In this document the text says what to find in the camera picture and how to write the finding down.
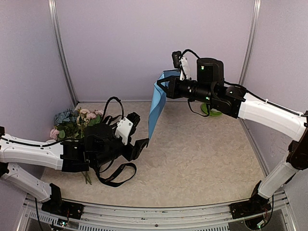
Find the blue wrapping paper sheet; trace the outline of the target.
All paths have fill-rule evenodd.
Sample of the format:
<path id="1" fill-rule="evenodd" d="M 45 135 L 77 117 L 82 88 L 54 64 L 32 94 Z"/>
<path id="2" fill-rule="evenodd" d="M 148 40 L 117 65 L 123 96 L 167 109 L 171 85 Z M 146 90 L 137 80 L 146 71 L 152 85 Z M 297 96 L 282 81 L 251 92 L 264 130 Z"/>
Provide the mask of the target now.
<path id="1" fill-rule="evenodd" d="M 179 76 L 180 73 L 177 70 L 167 70 L 163 71 L 161 76 L 158 78 L 165 78 L 169 76 Z M 153 91 L 153 96 L 152 96 L 152 101 L 151 101 L 151 107 L 150 107 L 150 112 L 149 112 L 149 117 L 148 117 L 148 137 L 151 139 L 155 126 L 157 124 L 157 121 L 161 115 L 161 112 L 163 111 L 167 97 L 161 98 L 158 95 L 158 92 L 156 90 L 156 84 L 154 83 L 154 91 Z"/>

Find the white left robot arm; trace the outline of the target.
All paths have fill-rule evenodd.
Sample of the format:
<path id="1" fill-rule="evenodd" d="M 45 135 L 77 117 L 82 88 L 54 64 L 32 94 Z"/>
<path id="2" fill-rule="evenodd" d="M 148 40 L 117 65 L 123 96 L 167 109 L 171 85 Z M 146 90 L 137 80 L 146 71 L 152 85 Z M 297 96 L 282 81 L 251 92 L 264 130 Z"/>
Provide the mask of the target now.
<path id="1" fill-rule="evenodd" d="M 19 163 L 53 168 L 62 172 L 86 172 L 93 169 L 100 176 L 102 165 L 113 162 L 119 156 L 129 161 L 139 157 L 148 138 L 130 143 L 136 126 L 129 121 L 117 125 L 99 123 L 85 129 L 81 139 L 62 141 L 29 141 L 18 139 L 0 129 L 0 176 L 23 191 L 34 196 L 57 214 L 67 210 L 67 202 L 61 197 L 58 186 L 44 183 L 28 172 L 18 169 Z"/>

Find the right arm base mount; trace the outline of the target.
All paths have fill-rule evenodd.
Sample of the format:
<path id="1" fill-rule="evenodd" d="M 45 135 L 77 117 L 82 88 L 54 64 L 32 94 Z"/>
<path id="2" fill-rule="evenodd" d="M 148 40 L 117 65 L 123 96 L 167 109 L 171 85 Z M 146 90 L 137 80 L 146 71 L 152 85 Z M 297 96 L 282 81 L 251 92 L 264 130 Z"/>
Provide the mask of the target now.
<path id="1" fill-rule="evenodd" d="M 270 200 L 258 195 L 258 187 L 260 184 L 261 181 L 259 181 L 254 187 L 252 195 L 249 199 L 229 205 L 233 219 L 260 214 L 266 210 L 269 211 L 272 209 L 269 202 Z"/>

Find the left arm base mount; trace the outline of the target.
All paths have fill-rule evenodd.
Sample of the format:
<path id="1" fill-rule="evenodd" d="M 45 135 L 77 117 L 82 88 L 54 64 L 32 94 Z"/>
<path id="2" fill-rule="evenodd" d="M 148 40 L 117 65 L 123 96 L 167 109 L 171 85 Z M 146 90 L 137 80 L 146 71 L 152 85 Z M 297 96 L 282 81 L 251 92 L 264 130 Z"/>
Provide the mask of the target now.
<path id="1" fill-rule="evenodd" d="M 53 183 L 50 184 L 50 187 L 50 198 L 42 203 L 41 209 L 54 215 L 80 220 L 84 205 L 63 200 L 60 188 Z"/>

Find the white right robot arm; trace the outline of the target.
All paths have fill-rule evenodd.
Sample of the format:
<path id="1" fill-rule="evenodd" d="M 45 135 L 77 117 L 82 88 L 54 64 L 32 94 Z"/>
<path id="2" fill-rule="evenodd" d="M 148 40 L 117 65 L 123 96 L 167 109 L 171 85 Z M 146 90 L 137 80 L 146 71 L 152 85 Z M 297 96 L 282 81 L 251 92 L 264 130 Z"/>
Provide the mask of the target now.
<path id="1" fill-rule="evenodd" d="M 274 193 L 289 182 L 299 171 L 308 167 L 308 114 L 294 111 L 252 93 L 246 87 L 224 79 L 223 62 L 213 58 L 196 61 L 196 79 L 189 76 L 186 58 L 174 60 L 178 74 L 170 74 L 157 81 L 159 89 L 170 99 L 187 99 L 188 103 L 205 103 L 206 109 L 215 109 L 244 123 L 264 127 L 267 151 L 277 151 L 282 144 L 285 151 L 281 161 L 256 185 L 246 203 L 249 213 L 264 207 Z"/>

